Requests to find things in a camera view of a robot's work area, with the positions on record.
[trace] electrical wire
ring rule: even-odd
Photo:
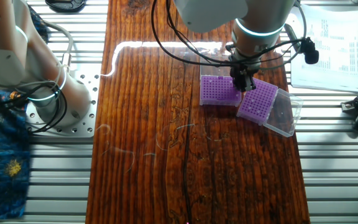
[[[53,114],[52,118],[50,119],[50,121],[48,121],[45,126],[41,127],[40,129],[36,130],[36,131],[31,131],[30,133],[31,134],[34,134],[34,133],[40,133],[40,132],[44,132],[44,130],[46,130],[46,128],[48,126],[50,126],[52,124],[52,122],[57,118],[58,114],[60,112],[60,100],[57,101],[57,104],[56,104],[56,110],[55,110],[55,113]]]
[[[66,114],[67,114],[67,99],[66,99],[66,96],[63,94],[63,92],[61,92],[61,96],[62,96],[63,101],[64,101],[64,104],[65,104],[65,109],[63,110],[63,113],[62,113],[62,115],[60,116],[60,118],[59,118],[56,122],[54,122],[53,124],[51,124],[49,127],[47,127],[49,124],[46,124],[44,127],[41,128],[41,129],[43,129],[42,131],[36,130],[36,131],[31,132],[31,134],[35,134],[35,133],[39,133],[39,132],[46,132],[46,131],[48,131],[49,129],[54,128],[54,127],[55,127],[59,122],[61,122],[62,119],[66,116]]]
[[[73,40],[73,36],[71,36],[71,34],[66,30],[64,29],[63,27],[57,25],[57,24],[54,24],[52,22],[48,22],[48,21],[44,21],[45,24],[55,30],[59,30],[60,32],[62,32],[67,38],[68,38],[68,47],[67,47],[67,51],[66,53],[70,54],[71,53],[71,50],[73,48],[73,45],[74,45],[74,40]]]

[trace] transparent box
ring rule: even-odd
[[[241,96],[230,77],[229,67],[201,66],[200,105],[239,106]]]
[[[285,137],[293,136],[303,106],[303,100],[282,89],[277,90],[276,99],[269,116],[263,124]]]
[[[303,100],[256,78],[254,83],[256,90],[246,92],[237,116],[285,137],[292,136],[300,119]]]

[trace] white cable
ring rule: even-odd
[[[73,48],[73,45],[74,45],[74,40],[73,40],[73,37],[71,36],[71,34],[66,30],[64,29],[63,27],[57,25],[57,24],[54,24],[52,22],[48,22],[48,21],[44,21],[45,24],[55,30],[59,30],[60,32],[62,32],[67,38],[68,38],[68,47],[67,47],[67,51],[66,53],[71,53],[71,50]]]
[[[298,0],[295,0],[295,5],[298,7],[298,9],[299,9],[299,11],[301,13],[301,16],[302,16],[302,20],[303,20],[303,39],[305,39],[306,38],[306,33],[307,33],[305,13],[303,12],[303,10],[301,8],[301,5],[299,4]],[[290,63],[298,54],[299,54],[299,51],[296,51],[295,54],[290,59],[288,59],[286,62],[284,62],[282,65],[277,65],[277,66],[270,67],[270,68],[259,68],[259,69],[261,69],[262,71],[266,71],[266,70],[273,70],[273,69],[276,69],[276,68],[280,68],[280,67]]]

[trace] blue cloth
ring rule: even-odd
[[[0,91],[0,101],[15,95]],[[0,113],[0,219],[23,215],[29,187],[29,163],[24,108]]]

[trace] wooden board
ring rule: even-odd
[[[101,77],[86,223],[309,223],[296,137],[232,106],[200,106],[200,66],[157,47],[151,6],[109,2],[102,73],[114,72]],[[231,41],[230,25],[194,34],[172,13],[193,42]],[[199,60],[178,44],[163,1],[156,23],[169,51]],[[284,68],[256,77],[287,89]]]

